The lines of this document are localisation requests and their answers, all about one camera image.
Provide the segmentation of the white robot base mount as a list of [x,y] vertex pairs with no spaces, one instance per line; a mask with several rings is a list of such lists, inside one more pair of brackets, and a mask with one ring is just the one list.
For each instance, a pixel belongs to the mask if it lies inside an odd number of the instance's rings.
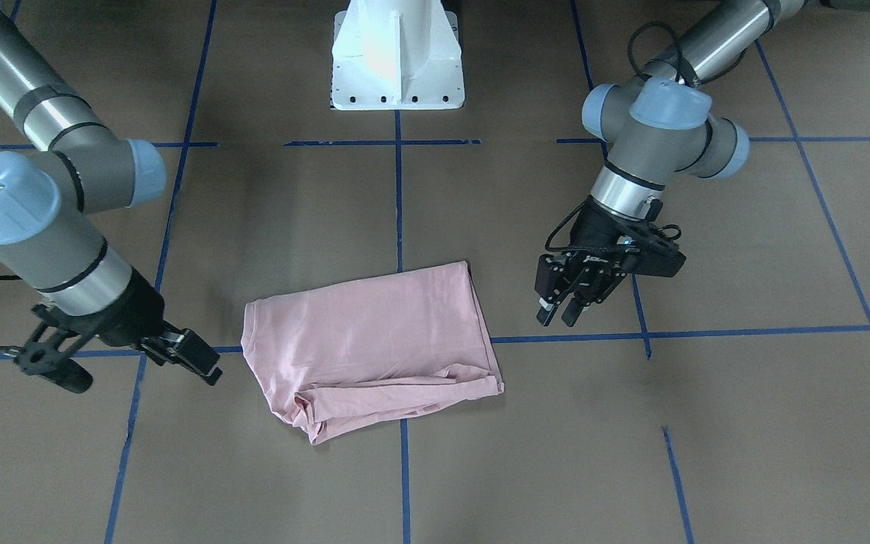
[[335,14],[332,108],[455,110],[465,101],[458,17],[444,1],[350,1]]

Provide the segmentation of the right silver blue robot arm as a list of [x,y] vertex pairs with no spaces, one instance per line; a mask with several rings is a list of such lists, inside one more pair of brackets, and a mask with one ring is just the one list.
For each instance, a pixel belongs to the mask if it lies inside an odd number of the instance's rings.
[[214,385],[218,353],[165,320],[162,296],[89,220],[162,195],[159,151],[116,137],[3,10],[0,107],[35,148],[0,151],[0,262],[42,297],[30,337],[1,352],[24,374],[76,394],[93,379],[73,358],[93,338]]

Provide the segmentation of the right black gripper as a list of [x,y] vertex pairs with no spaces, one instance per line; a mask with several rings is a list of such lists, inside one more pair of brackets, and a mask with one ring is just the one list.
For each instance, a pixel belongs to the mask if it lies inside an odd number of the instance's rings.
[[165,300],[136,270],[109,307],[76,318],[76,333],[114,348],[140,348],[159,367],[179,365],[208,386],[222,376],[220,355],[193,330],[167,323]]

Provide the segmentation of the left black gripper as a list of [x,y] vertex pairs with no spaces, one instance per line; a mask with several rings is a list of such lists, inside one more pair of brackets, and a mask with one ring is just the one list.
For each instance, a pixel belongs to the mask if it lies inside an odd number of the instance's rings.
[[549,326],[560,304],[571,295],[560,318],[574,327],[581,314],[600,305],[626,279],[621,261],[624,243],[619,225],[628,219],[588,196],[563,219],[545,242],[539,257],[535,292],[541,309],[536,320]]

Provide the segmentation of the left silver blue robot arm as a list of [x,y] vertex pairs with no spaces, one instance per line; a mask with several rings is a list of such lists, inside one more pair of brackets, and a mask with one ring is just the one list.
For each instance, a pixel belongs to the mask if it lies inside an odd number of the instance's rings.
[[[696,181],[693,195],[710,206],[704,218],[718,221],[703,238],[711,254],[748,263],[751,270],[731,277],[724,265],[717,274],[696,266],[690,294],[662,294],[656,302],[673,303],[673,314],[697,314],[721,302],[751,302],[767,310],[802,302],[814,310],[845,310],[853,297],[860,323],[840,329],[870,329],[866,296],[811,169],[805,189],[788,189],[781,181],[770,188],[778,199],[816,199],[818,218],[788,219],[800,206],[772,204],[761,196],[771,213],[761,224],[791,228],[770,240],[731,227],[742,210],[727,208],[722,185],[743,168],[752,140],[738,123],[711,112],[712,99],[703,88],[735,69],[747,49],[803,6],[802,1],[721,1],[683,35],[662,21],[650,21],[631,35],[631,79],[595,86],[582,107],[582,124],[601,142],[603,162],[590,193],[556,226],[569,231],[566,243],[548,237],[538,259],[539,324],[559,317],[573,327],[623,283],[679,275],[686,265],[681,230],[660,224],[659,213],[667,186],[688,177]],[[653,28],[672,42],[639,63],[633,46],[641,32]]]

